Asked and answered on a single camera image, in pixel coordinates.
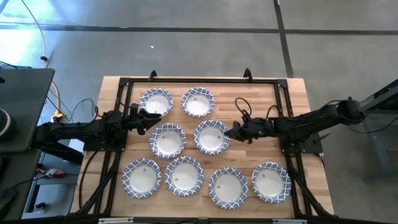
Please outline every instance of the paper plate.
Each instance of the paper plate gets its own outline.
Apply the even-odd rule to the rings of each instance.
[[[146,91],[139,100],[139,107],[148,113],[158,113],[165,116],[173,107],[173,98],[169,91],[153,88]]]
[[[251,177],[254,193],[267,203],[281,203],[292,188],[286,170],[275,162],[266,162],[254,169]]]
[[[220,154],[229,144],[228,137],[224,135],[226,129],[226,126],[220,121],[204,121],[193,132],[193,141],[204,154]]]
[[[213,111],[215,100],[213,94],[207,89],[195,87],[184,93],[181,105],[189,116],[201,118]]]
[[[152,159],[136,159],[124,170],[122,187],[132,198],[151,196],[160,185],[160,168]]]
[[[192,157],[178,157],[167,166],[165,179],[167,188],[173,194],[181,197],[191,196],[203,183],[203,169]]]
[[[241,171],[232,167],[218,169],[210,178],[211,199],[223,209],[235,209],[248,198],[248,182]]]
[[[163,159],[179,155],[185,148],[187,137],[184,130],[176,124],[163,124],[150,135],[149,147],[152,152]]]

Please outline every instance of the wooden table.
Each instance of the wooden table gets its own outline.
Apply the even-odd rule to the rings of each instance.
[[[113,110],[118,83],[120,77],[104,77],[99,93],[98,107],[100,113]],[[308,96],[305,90],[304,80],[301,78],[289,78],[289,93],[294,115],[310,111]],[[191,118],[186,115],[181,107],[182,95],[192,87],[201,86],[209,89],[215,96],[216,106],[206,118]],[[236,109],[234,100],[243,97],[250,102],[253,109],[252,117],[265,117],[268,108],[276,104],[274,87],[265,84],[225,84],[225,83],[135,83],[132,88],[131,102],[138,103],[142,94],[150,88],[165,88],[171,92],[174,106],[171,112],[162,118],[155,127],[148,130],[145,136],[140,136],[136,131],[131,131],[128,136],[126,150],[122,153],[118,170],[118,179],[114,193],[114,202],[111,215],[115,217],[208,217],[208,218],[293,218],[294,211],[292,197],[285,202],[270,205],[261,201],[251,187],[251,175],[256,166],[263,162],[276,162],[286,168],[284,155],[280,152],[279,142],[276,138],[263,138],[254,141],[252,145],[230,140],[224,153],[211,156],[202,154],[193,143],[193,130],[198,124],[207,119],[218,119],[228,128],[232,127],[234,120],[241,120],[241,113]],[[270,117],[277,116],[272,110]],[[204,169],[205,182],[202,188],[190,197],[178,197],[168,190],[165,184],[164,171],[171,160],[155,157],[149,149],[149,136],[154,128],[164,123],[179,125],[187,135],[187,146],[181,156],[191,156],[197,159]],[[88,153],[82,163],[81,172],[86,166],[91,153]],[[121,177],[124,168],[134,159],[151,158],[156,161],[162,170],[162,181],[159,189],[149,198],[133,199],[127,196],[121,186]],[[82,187],[83,203],[90,197],[97,187],[104,152],[99,152],[92,160],[85,175]],[[318,157],[303,154],[303,164],[307,178],[308,188],[312,191],[324,208],[333,213],[325,171]],[[221,167],[234,167],[239,169],[248,179],[248,199],[236,210],[224,210],[218,208],[208,194],[208,181],[215,170]],[[104,190],[101,211],[106,204],[108,187]],[[78,188],[71,212],[78,210]],[[301,191],[298,193],[300,208],[304,211]]]

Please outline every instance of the blue patterned plate rim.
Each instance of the blue patterned plate rim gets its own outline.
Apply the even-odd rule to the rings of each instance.
[[[183,190],[178,188],[174,181],[173,181],[173,171],[176,167],[178,167],[178,165],[183,164],[183,163],[187,163],[187,164],[191,164],[194,168],[196,168],[197,170],[197,174],[198,174],[198,180],[196,182],[196,184],[188,189],[188,190]],[[178,157],[176,159],[174,159],[170,164],[168,164],[166,171],[165,171],[165,182],[166,182],[166,186],[167,188],[175,195],[180,196],[180,197],[188,197],[193,195],[194,193],[196,193],[198,190],[200,190],[203,181],[204,181],[204,173],[203,173],[203,168],[201,167],[200,163],[189,156],[182,156],[182,157]]]
[[[146,108],[147,101],[149,100],[149,98],[151,98],[154,95],[162,95],[162,96],[166,97],[167,101],[169,102],[169,107],[166,109],[166,111],[164,111],[162,113],[162,116],[165,116],[173,108],[173,97],[168,90],[165,90],[163,88],[151,88],[150,90],[147,90],[141,96],[141,99],[139,100],[139,107],[147,110],[147,108]]]
[[[201,131],[208,127],[214,127],[221,131],[221,138],[223,138],[223,141],[222,141],[220,147],[217,149],[206,149],[206,147],[203,146],[202,143],[200,142]],[[226,130],[227,130],[227,127],[221,121],[217,121],[217,120],[204,121],[204,122],[200,123],[197,126],[197,128],[194,130],[193,142],[195,143],[196,147],[204,154],[209,154],[209,155],[221,154],[228,147],[228,144],[229,144],[229,138],[224,135],[224,132]]]
[[[197,95],[204,96],[209,101],[209,108],[203,114],[194,114],[194,113],[192,113],[192,111],[188,110],[189,99],[191,97],[197,96]],[[210,114],[214,110],[214,107],[215,107],[214,95],[206,88],[194,87],[184,93],[184,95],[181,98],[181,106],[187,115],[194,117],[194,118],[201,118],[201,117],[204,117],[204,116]]]
[[[241,184],[241,195],[240,197],[234,201],[234,202],[224,202],[222,201],[216,194],[216,181],[218,178],[220,178],[222,175],[225,174],[229,174],[229,175],[233,175],[235,177],[238,178],[239,183]],[[245,176],[243,175],[243,173],[235,168],[232,167],[223,167],[220,168],[218,170],[216,170],[216,172],[214,172],[214,174],[211,176],[210,181],[209,181],[209,194],[211,199],[213,200],[213,202],[223,208],[223,209],[236,209],[239,208],[248,198],[248,181],[246,180]]]
[[[275,197],[267,197],[266,195],[260,193],[256,181],[258,175],[264,170],[273,170],[282,179],[283,187],[279,195]],[[290,195],[290,191],[292,189],[292,183],[287,171],[281,165],[275,162],[265,162],[263,164],[258,165],[253,171],[251,182],[254,193],[256,193],[256,195],[258,195],[261,200],[272,204],[283,202]]]
[[[151,188],[150,190],[148,190],[146,192],[138,192],[133,187],[131,187],[131,184],[130,184],[130,176],[131,176],[132,172],[134,171],[134,169],[136,169],[140,166],[149,166],[155,171],[155,174],[156,174],[155,185],[153,186],[153,188]],[[127,167],[123,171],[122,188],[125,191],[125,193],[127,193],[128,196],[130,196],[132,198],[137,198],[137,199],[146,198],[146,197],[149,197],[152,194],[154,194],[154,192],[159,188],[161,178],[162,178],[162,175],[161,175],[160,168],[156,164],[155,161],[153,161],[152,159],[148,159],[148,158],[136,159],[136,160],[132,161],[129,165],[127,165]]]
[[[157,147],[157,140],[160,137],[160,135],[166,131],[173,131],[177,133],[180,137],[181,143],[180,147],[175,151],[174,153],[171,154],[166,154],[163,153],[158,147]],[[187,136],[185,135],[184,130],[176,125],[176,124],[162,124],[159,127],[155,128],[154,132],[150,135],[149,138],[149,147],[152,150],[152,152],[162,158],[162,159],[172,159],[179,155],[185,148],[185,145],[187,144]]]

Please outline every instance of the yellow cable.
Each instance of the yellow cable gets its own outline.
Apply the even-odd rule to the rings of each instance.
[[[22,3],[25,5],[26,9],[29,11],[29,13],[30,13],[30,15],[32,16],[33,20],[35,21],[37,27],[39,28],[40,33],[42,34],[42,40],[43,40],[43,56],[45,57],[45,39],[44,39],[44,35],[43,35],[42,28],[40,27],[40,24],[37,22],[36,18],[33,16],[33,13],[30,11],[29,7],[27,7],[25,1],[24,1],[24,0],[21,0],[21,1],[22,1]],[[47,64],[45,63],[44,60],[42,60],[42,61],[43,61],[43,68],[46,68],[46,67],[47,67]],[[57,96],[57,109],[55,110],[55,113],[54,113],[54,116],[53,116],[53,117],[55,117],[55,118],[57,118],[58,120],[60,120],[61,118],[63,118],[63,114],[59,111],[59,109],[60,109],[60,97],[59,97],[59,93],[58,93],[58,88],[57,88],[57,86],[55,85],[55,83],[54,83],[53,81],[51,81],[51,84],[52,84],[52,86],[54,87],[54,89],[55,89],[55,94],[56,94],[56,96]]]

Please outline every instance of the floor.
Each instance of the floor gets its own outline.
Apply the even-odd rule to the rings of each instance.
[[[273,0],[25,1],[48,25],[49,67],[56,70],[54,81],[69,109],[84,98],[96,101],[104,75],[151,70],[162,76],[240,77],[249,67],[255,77],[304,78],[312,109],[348,96],[363,100],[398,77],[395,0],[279,0],[281,17]],[[24,26],[31,23],[19,0],[7,1],[0,13],[0,60],[41,67],[40,34]],[[65,26],[92,31],[60,30]],[[282,26],[296,34],[278,33]],[[159,29],[143,32],[142,27]],[[90,110],[90,102],[84,102],[74,120],[89,121]],[[52,114],[47,103],[43,120]],[[363,181],[375,172],[367,138],[341,125],[324,133],[331,133],[323,148],[335,213],[396,223],[398,180]],[[57,195],[47,198],[64,200]]]

